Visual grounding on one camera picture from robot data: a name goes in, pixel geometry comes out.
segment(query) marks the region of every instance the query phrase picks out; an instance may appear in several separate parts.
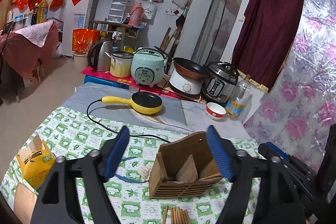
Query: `wooden utensil holder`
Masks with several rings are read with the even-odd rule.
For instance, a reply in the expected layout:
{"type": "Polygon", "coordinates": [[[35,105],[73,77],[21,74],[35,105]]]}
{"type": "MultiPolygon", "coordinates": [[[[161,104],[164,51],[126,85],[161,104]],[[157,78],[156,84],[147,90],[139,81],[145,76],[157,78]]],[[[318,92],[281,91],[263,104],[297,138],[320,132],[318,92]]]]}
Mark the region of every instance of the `wooden utensil holder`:
{"type": "Polygon", "coordinates": [[[203,194],[222,177],[202,179],[219,173],[206,143],[205,132],[196,132],[160,146],[149,178],[150,198],[180,198],[203,194]],[[194,182],[169,181],[192,155],[198,173],[194,182]]]}

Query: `bowl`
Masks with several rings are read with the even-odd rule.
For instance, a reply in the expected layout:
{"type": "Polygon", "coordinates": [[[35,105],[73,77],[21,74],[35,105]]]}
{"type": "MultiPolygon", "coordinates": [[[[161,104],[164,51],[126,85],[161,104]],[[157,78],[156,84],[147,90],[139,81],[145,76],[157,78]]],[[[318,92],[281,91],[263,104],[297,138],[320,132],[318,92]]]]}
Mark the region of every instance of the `bowl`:
{"type": "Polygon", "coordinates": [[[205,111],[208,117],[213,120],[220,120],[226,114],[225,108],[216,103],[207,103],[205,111]]]}

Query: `beige floor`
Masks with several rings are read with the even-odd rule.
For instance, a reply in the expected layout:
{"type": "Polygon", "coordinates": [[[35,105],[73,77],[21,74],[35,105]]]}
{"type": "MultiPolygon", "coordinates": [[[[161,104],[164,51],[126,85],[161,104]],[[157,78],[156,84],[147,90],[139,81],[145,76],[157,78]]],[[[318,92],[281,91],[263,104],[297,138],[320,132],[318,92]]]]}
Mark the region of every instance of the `beige floor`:
{"type": "Polygon", "coordinates": [[[43,82],[20,94],[20,103],[5,101],[0,106],[0,181],[24,142],[51,111],[74,93],[76,86],[83,84],[83,78],[73,59],[54,59],[43,82]]]}

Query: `yellow bag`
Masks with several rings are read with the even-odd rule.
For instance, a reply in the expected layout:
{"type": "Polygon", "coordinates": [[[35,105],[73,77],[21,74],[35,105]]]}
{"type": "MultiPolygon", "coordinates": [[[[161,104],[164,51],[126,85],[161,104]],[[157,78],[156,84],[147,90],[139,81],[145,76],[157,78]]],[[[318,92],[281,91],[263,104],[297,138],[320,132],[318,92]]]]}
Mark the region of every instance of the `yellow bag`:
{"type": "Polygon", "coordinates": [[[27,148],[20,149],[16,158],[19,161],[23,178],[34,189],[40,188],[56,160],[39,135],[35,136],[27,148]]]}

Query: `floral wallpaper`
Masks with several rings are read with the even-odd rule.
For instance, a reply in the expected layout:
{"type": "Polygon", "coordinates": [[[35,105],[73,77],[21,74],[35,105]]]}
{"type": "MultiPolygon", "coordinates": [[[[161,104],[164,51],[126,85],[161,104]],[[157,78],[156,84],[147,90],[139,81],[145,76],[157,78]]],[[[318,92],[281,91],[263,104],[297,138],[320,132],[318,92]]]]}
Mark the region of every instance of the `floral wallpaper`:
{"type": "Polygon", "coordinates": [[[288,59],[244,124],[258,143],[273,142],[318,170],[336,123],[336,0],[304,0],[288,59]]]}

